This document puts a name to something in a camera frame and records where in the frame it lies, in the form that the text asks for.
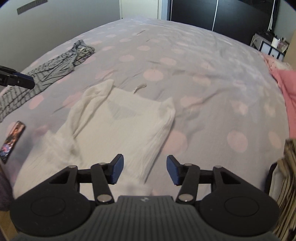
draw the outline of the white sweater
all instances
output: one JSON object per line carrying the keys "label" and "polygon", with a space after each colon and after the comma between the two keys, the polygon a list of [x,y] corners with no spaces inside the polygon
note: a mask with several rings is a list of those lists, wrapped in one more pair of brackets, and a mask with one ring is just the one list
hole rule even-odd
{"label": "white sweater", "polygon": [[[87,169],[118,153],[124,169],[110,185],[114,198],[150,194],[144,183],[175,117],[172,98],[152,101],[113,84],[106,80],[87,89],[58,132],[48,131],[34,146],[13,187],[15,198],[68,165]],[[81,184],[80,192],[94,199],[91,184]]]}

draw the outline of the wooden floor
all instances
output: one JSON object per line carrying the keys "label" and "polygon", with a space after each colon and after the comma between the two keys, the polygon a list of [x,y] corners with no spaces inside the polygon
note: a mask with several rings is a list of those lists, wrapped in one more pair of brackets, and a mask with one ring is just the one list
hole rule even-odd
{"label": "wooden floor", "polygon": [[0,228],[6,240],[11,240],[16,236],[17,231],[10,220],[9,212],[0,211]]}

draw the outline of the wardrobe door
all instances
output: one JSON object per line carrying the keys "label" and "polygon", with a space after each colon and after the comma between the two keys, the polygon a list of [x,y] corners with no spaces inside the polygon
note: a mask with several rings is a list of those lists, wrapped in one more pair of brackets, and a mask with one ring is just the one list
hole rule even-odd
{"label": "wardrobe door", "polygon": [[212,30],[217,0],[172,0],[171,20]]}
{"label": "wardrobe door", "polygon": [[268,30],[273,0],[218,0],[214,31],[250,45],[253,35]]}

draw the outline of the pink cloth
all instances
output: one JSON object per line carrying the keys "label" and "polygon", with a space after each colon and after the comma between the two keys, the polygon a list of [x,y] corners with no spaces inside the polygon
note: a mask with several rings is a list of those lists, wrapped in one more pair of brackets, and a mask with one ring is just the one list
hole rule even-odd
{"label": "pink cloth", "polygon": [[288,63],[281,62],[270,55],[267,55],[261,52],[259,53],[259,55],[264,59],[264,62],[266,63],[269,71],[273,71],[276,69],[293,70],[291,65],[289,65]]}
{"label": "pink cloth", "polygon": [[296,71],[275,69],[270,73],[276,79],[285,99],[290,138],[296,138]]}

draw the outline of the bed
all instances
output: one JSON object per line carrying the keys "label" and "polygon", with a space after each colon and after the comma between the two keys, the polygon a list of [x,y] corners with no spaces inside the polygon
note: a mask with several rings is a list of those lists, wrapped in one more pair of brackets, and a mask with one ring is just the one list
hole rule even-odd
{"label": "bed", "polygon": [[[257,50],[190,25],[123,19],[70,39],[23,73],[71,49],[79,39],[95,53],[0,124],[0,143],[16,121],[26,125],[7,164],[1,163],[12,187],[34,144],[62,126],[86,89],[113,79],[126,91],[146,84],[137,95],[147,99],[173,98],[175,120],[146,181],[152,195],[176,198],[178,193],[166,171],[167,155],[201,169],[222,165],[264,189],[271,164],[283,154],[289,127],[282,93]],[[209,192],[209,185],[200,185],[197,198]]]}

